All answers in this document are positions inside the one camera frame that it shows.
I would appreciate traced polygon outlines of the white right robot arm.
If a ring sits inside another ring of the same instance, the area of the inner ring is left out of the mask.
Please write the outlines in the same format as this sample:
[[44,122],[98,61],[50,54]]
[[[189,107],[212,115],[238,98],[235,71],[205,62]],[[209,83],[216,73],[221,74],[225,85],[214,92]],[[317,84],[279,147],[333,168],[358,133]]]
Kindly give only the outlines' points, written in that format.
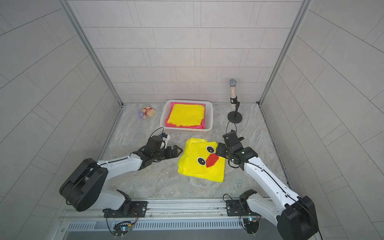
[[229,146],[219,143],[216,154],[238,165],[250,175],[268,194],[262,197],[255,190],[242,193],[234,203],[240,212],[239,221],[248,234],[259,228],[259,216],[275,225],[284,240],[308,240],[319,233],[319,223],[314,202],[307,196],[301,197],[280,181],[263,163],[257,153],[241,144]]

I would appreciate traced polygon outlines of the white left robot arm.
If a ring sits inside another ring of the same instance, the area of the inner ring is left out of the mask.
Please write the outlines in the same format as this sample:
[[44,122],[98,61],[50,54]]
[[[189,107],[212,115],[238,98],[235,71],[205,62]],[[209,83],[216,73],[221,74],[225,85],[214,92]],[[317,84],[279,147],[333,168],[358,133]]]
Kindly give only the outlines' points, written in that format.
[[88,158],[62,184],[59,193],[78,212],[91,207],[103,208],[115,217],[125,217],[132,212],[131,197],[121,190],[107,190],[105,182],[128,172],[143,170],[153,162],[177,158],[182,152],[176,145],[158,150],[144,146],[128,156],[111,161],[97,162]]

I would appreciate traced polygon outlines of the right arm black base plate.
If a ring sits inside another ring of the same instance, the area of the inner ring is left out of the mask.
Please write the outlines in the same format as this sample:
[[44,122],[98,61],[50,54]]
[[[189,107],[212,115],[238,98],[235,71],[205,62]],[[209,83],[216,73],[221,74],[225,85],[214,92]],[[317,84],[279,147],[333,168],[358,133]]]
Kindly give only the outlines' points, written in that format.
[[252,211],[245,200],[225,200],[228,217],[249,216]]

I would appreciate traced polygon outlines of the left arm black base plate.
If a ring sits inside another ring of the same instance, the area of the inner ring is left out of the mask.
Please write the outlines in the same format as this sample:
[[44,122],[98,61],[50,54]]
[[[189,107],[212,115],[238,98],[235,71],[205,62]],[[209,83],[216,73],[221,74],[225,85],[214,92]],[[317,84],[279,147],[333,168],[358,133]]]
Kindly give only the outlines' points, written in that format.
[[147,211],[147,201],[126,201],[118,210],[104,209],[105,218],[143,218]]

